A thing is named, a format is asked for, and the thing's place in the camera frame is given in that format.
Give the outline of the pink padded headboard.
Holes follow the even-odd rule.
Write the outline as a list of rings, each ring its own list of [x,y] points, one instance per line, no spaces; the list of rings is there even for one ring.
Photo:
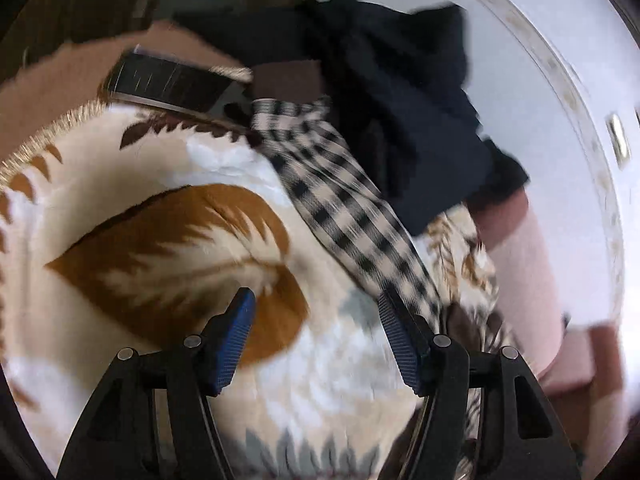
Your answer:
[[[560,352],[564,322],[541,228],[526,192],[472,212],[480,240],[496,268],[498,310],[538,377]]]

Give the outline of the dark navy garment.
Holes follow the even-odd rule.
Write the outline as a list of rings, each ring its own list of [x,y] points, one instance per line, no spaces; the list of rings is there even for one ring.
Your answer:
[[[305,0],[175,21],[248,67],[317,63],[329,123],[411,234],[454,205],[497,205],[527,183],[520,163],[478,133],[460,6],[401,13]]]

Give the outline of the black beige checkered garment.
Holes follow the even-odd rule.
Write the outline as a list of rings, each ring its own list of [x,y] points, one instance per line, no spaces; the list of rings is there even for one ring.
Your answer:
[[[317,240],[372,298],[393,289],[436,332],[442,300],[435,283],[392,207],[329,123],[328,101],[257,99],[252,111],[260,151]]]

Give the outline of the pink pillow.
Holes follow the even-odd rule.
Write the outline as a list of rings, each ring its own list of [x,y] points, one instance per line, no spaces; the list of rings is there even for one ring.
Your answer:
[[[600,324],[569,330],[540,384],[548,396],[593,387],[596,398],[602,399],[622,390],[624,372],[616,328]]]

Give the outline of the leaf pattern fleece blanket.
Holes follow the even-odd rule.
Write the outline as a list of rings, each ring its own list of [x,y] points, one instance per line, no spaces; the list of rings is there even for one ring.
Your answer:
[[[419,406],[375,300],[245,132],[90,102],[1,159],[1,365],[50,471],[125,347],[180,344],[251,289],[210,407],[240,479],[373,479]]]

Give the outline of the black rectangular box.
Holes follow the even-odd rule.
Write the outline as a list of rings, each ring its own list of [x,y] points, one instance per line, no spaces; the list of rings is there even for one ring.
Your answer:
[[[244,102],[252,80],[244,67],[206,67],[137,46],[119,58],[102,90],[111,101],[215,117],[227,104]]]

